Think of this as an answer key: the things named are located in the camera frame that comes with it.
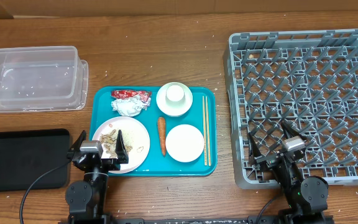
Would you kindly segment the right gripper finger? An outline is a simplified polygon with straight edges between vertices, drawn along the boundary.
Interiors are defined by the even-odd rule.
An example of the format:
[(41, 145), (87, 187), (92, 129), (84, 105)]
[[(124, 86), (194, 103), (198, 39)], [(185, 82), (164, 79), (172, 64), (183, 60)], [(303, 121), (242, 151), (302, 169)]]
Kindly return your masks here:
[(248, 133), (248, 140), (249, 140), (249, 162), (252, 165), (259, 165), (260, 160), (262, 158), (262, 154), (254, 141), (254, 137), (251, 133)]
[(293, 137), (299, 137), (304, 142), (306, 142), (306, 137), (303, 136), (302, 134), (300, 134), (295, 129), (293, 129), (291, 127), (291, 125), (289, 123), (287, 123), (286, 121), (281, 122), (281, 127), (282, 127), (282, 130), (283, 130), (283, 134), (284, 134), (285, 139), (290, 139), (290, 138), (293, 138)]

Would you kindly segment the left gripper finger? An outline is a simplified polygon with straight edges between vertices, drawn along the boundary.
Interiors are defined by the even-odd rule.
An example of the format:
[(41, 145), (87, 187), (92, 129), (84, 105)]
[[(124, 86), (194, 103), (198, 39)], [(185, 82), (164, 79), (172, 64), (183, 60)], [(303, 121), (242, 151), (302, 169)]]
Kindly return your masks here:
[(73, 143), (69, 152), (76, 152), (80, 150), (81, 144), (83, 141), (86, 140), (86, 131), (82, 130), (81, 134), (79, 135), (78, 139)]
[(116, 139), (116, 148), (115, 153), (117, 154), (117, 161), (120, 164), (128, 164), (129, 163), (129, 156), (124, 144), (122, 131), (119, 130), (117, 132), (117, 139)]

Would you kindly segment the peanut and rice scraps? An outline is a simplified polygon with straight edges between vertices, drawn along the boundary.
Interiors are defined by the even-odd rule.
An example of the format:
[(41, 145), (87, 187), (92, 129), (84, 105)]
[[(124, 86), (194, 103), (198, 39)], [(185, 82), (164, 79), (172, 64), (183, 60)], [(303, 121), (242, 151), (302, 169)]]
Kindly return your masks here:
[(99, 141), (102, 144), (103, 150), (106, 154), (109, 155), (109, 158), (117, 158), (115, 148), (117, 132), (119, 130), (122, 131), (124, 144), (128, 154), (130, 154), (131, 152), (141, 153), (145, 149), (143, 139), (136, 138), (138, 134), (136, 130), (124, 129), (122, 127), (114, 127), (113, 125), (109, 124), (107, 128), (103, 130), (99, 137)]

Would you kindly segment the large pink plate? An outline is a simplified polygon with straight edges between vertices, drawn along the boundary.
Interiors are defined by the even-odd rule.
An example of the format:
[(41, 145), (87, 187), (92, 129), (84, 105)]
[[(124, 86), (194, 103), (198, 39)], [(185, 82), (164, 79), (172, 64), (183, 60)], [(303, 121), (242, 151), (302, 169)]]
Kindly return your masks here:
[(111, 174), (125, 174), (136, 170), (147, 158), (150, 149), (150, 136), (145, 126), (138, 120), (119, 116), (105, 121), (93, 134), (92, 140), (99, 140), (103, 147), (103, 159), (117, 159), (114, 152), (117, 134), (121, 130), (129, 162), (121, 164), (120, 170), (110, 171)]

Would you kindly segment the white tissue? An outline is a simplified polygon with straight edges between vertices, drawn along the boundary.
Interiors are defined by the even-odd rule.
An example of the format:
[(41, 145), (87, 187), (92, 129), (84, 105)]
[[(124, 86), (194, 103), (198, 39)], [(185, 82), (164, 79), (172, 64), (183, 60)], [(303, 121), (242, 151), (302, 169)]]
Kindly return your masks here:
[(111, 102), (112, 110), (117, 111), (121, 116), (134, 117), (146, 110), (151, 104), (151, 98), (142, 100), (139, 95), (126, 99), (116, 99)]

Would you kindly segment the red snack wrapper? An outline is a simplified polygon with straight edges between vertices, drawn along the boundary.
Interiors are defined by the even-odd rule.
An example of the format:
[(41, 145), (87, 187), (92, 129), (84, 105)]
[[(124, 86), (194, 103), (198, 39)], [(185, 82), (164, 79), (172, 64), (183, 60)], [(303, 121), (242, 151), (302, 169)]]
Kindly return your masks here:
[(151, 98), (152, 92), (145, 90), (113, 90), (111, 96), (122, 100), (138, 96), (141, 102), (146, 103)]

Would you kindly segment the white cup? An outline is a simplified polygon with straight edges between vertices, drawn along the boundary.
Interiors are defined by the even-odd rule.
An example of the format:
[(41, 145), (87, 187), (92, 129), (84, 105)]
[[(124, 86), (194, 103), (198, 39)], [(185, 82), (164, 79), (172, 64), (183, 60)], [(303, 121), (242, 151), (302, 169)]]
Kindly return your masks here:
[(178, 103), (184, 99), (185, 93), (180, 85), (171, 85), (166, 90), (166, 97), (169, 101)]

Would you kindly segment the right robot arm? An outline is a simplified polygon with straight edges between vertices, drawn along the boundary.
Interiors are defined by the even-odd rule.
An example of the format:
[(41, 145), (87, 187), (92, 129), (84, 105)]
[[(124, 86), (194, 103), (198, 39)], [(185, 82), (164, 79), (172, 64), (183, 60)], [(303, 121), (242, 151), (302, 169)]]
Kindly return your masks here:
[(324, 214), (328, 209), (329, 184), (320, 176), (304, 178), (296, 164), (305, 155), (307, 138), (284, 121), (281, 127), (285, 136), (282, 148), (267, 156), (260, 152), (253, 135), (248, 134), (249, 160), (262, 172), (274, 175), (289, 205), (279, 211), (273, 223), (334, 223), (332, 216)]

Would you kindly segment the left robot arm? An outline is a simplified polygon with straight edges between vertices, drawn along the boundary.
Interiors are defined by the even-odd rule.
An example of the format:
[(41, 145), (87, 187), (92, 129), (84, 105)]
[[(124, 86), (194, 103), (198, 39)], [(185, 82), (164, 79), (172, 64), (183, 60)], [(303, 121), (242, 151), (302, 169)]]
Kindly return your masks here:
[(70, 184), (65, 193), (69, 205), (68, 223), (114, 223), (112, 215), (104, 211), (108, 188), (108, 173), (120, 170), (129, 157), (124, 146), (122, 132), (118, 131), (115, 146), (116, 158), (103, 159), (100, 141), (87, 141), (83, 131), (67, 153), (73, 165), (82, 170), (84, 178)]

